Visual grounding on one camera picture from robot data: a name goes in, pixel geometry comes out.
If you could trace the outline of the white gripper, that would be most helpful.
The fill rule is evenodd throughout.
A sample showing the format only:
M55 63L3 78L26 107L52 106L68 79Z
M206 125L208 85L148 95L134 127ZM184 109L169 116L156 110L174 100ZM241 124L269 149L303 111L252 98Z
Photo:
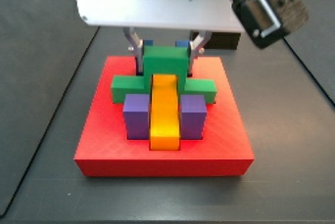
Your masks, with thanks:
M142 39L134 27L200 30L190 41L189 73L212 32L241 32L231 0L77 0L79 15L90 25L126 26L125 36L142 73Z

